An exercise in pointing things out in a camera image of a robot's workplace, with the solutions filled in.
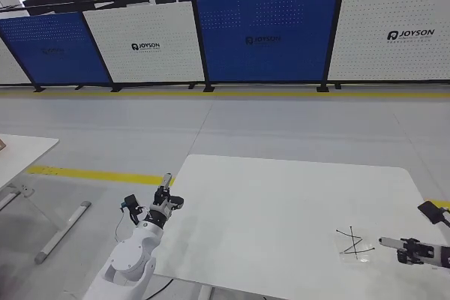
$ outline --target white table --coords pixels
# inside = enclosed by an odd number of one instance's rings
[[[450,299],[450,277],[402,265],[377,239],[445,243],[405,169],[191,155],[155,274],[281,299]],[[372,262],[342,262],[336,229],[363,229]]]
[[[58,230],[42,251],[35,257],[35,262],[40,264],[47,258],[53,248],[90,206],[90,202],[83,202],[69,220],[63,220],[54,211],[34,202],[31,195],[35,191],[31,187],[20,182],[20,179],[17,178],[20,173],[25,171],[35,161],[55,147],[59,143],[58,139],[34,136],[14,136],[9,134],[0,134],[0,139],[2,139],[6,145],[6,147],[0,151],[0,191],[7,186],[15,188],[12,193],[9,193],[0,201],[0,210],[16,196],[22,194],[26,199],[30,200],[30,202],[40,210],[40,212],[42,212]]]

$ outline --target robotic arm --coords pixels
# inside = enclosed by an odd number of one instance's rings
[[[97,277],[91,283],[84,300],[120,299],[140,300],[145,294],[156,266],[152,251],[160,244],[164,234],[165,222],[172,216],[172,211],[181,209],[184,200],[179,196],[170,196],[172,175],[166,174],[154,195],[154,202],[145,220],[138,220],[143,212],[135,195],[125,198],[121,210],[127,208],[130,219],[136,225],[132,236],[115,246],[112,254]],[[114,283],[116,273],[121,274],[133,286]]]
[[[426,201],[418,209],[432,224],[443,222],[450,229],[450,211],[438,208]],[[448,269],[450,272],[450,246],[425,244],[414,238],[379,238],[382,246],[397,249],[398,262],[407,265],[423,265],[425,263]]]

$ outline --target black metal frame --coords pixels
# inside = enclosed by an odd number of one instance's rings
[[[0,86],[33,86],[35,87],[34,92],[42,92],[45,88],[43,86],[77,86],[75,89],[81,89],[83,86],[103,86],[103,87],[111,87],[111,92],[119,92],[122,88],[127,87],[146,87],[146,86],[179,86],[179,85],[188,85],[189,89],[193,89],[197,84],[204,84],[204,92],[213,92],[214,87],[212,85],[215,84],[280,84],[280,85],[304,85],[304,84],[320,84],[319,87],[316,88],[318,92],[329,92],[329,88],[327,87],[327,84],[334,84],[334,87],[336,89],[341,89],[342,85],[346,84],[427,84],[427,83],[445,83],[450,84],[450,80],[442,80],[442,79],[429,79],[429,80],[329,80],[329,71],[330,71],[330,64],[332,63],[332,54],[333,49],[335,45],[335,36],[337,34],[338,30],[338,20],[340,18],[340,12],[341,12],[341,4],[342,0],[336,0],[335,6],[334,6],[334,14],[331,21],[331,32],[328,37],[328,46],[327,46],[327,53],[325,56],[325,67],[323,70],[323,75],[321,80],[249,80],[249,81],[210,81],[209,79],[209,70],[208,65],[206,61],[206,52],[205,47],[203,43],[203,33],[202,33],[202,26],[200,25],[200,15],[198,11],[198,4],[197,0],[185,0],[190,1],[193,8],[193,18],[195,21],[195,27],[196,27],[196,35],[199,43],[199,51],[200,51],[200,57],[202,59],[202,69],[203,69],[203,75],[204,75],[204,81],[190,81],[190,82],[113,82],[113,78],[110,75],[110,72],[108,70],[107,64],[104,61],[103,56],[101,55],[100,50],[98,49],[97,42],[95,41],[95,38],[93,37],[93,34],[90,30],[89,24],[86,22],[86,18],[83,15],[84,10],[77,11],[80,13],[82,21],[85,25],[85,29],[87,30],[91,41],[94,45],[95,51],[97,52],[97,55],[100,59],[101,64],[103,65],[104,70],[106,71],[106,75],[109,79],[109,82],[103,82],[103,83],[96,83],[96,82],[69,82],[69,83],[54,83],[54,84],[43,84],[39,82],[35,82],[31,76],[31,74],[26,70],[24,64],[20,61],[18,55],[13,51],[11,45],[7,42],[7,39],[5,38],[5,35],[0,29],[0,38],[3,40],[5,46],[8,48],[12,56],[15,58],[19,66],[22,68],[25,75],[28,77],[31,83],[20,83],[20,84],[0,84]],[[89,0],[89,1],[81,1],[81,2],[68,2],[68,3],[60,3],[60,4],[47,4],[47,5],[38,5],[38,6],[28,6],[28,7],[17,7],[17,8],[10,8],[10,9],[4,9],[0,10],[0,13],[4,12],[11,12],[11,11],[27,11],[29,9],[34,8],[57,8],[57,7],[64,7],[64,6],[73,6],[73,5],[79,5],[79,4],[89,4],[89,3],[106,3],[106,2],[113,2],[110,5],[107,5],[106,7],[99,7],[97,10],[104,9],[104,8],[115,8],[120,6],[126,6],[126,1],[119,1],[119,0]]]
[[[330,64],[332,63],[333,47],[335,45],[335,36],[337,35],[338,20],[340,19],[340,10],[342,8],[342,0],[335,0],[333,17],[331,18],[331,31],[328,36],[327,56],[325,59],[325,67],[323,68],[323,77],[320,86],[316,88],[317,92],[329,92],[327,82],[329,80]]]
[[[102,64],[102,67],[105,70],[106,77],[108,78],[108,82],[109,82],[110,86],[112,87],[112,91],[111,92],[114,92],[114,93],[120,92],[120,90],[122,88],[117,87],[115,85],[115,83],[113,83],[112,75],[110,75],[110,72],[108,71],[107,64],[104,61],[104,57],[102,56],[102,53],[100,52],[100,49],[98,49],[97,41],[93,37],[92,31],[90,30],[90,27],[89,27],[89,24],[87,23],[87,20],[85,19],[85,16],[83,15],[83,11],[79,11],[79,14],[80,14],[80,18],[82,19],[83,25],[85,26],[85,30],[87,31],[88,35],[90,36],[90,41],[93,44],[95,52],[97,53],[97,56],[100,59],[100,63]]]

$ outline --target concrete floor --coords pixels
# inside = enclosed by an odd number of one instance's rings
[[[207,154],[403,167],[424,198],[450,200],[450,97],[80,96],[71,88],[17,92],[22,90],[1,94],[0,89],[0,133],[59,138],[60,144],[39,164],[163,175],[176,174],[189,154]],[[216,91],[313,89],[226,86]],[[450,87],[349,87],[332,92],[450,93]],[[20,198],[1,211],[0,299],[81,299],[116,244],[120,202],[136,194],[148,205],[155,187],[45,175],[23,178],[37,191],[37,201],[64,218],[84,200],[92,207],[39,266],[33,258],[53,235],[51,224]],[[118,237],[129,236],[132,225],[125,218]],[[154,277],[146,295],[166,282]],[[194,300],[199,289],[174,282],[156,299]],[[263,298],[219,290],[213,299]]]

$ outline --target blue pegboard panel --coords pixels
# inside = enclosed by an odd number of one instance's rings
[[[198,0],[211,81],[321,80],[335,0]]]
[[[109,82],[78,13],[0,19],[0,28],[38,84]]]

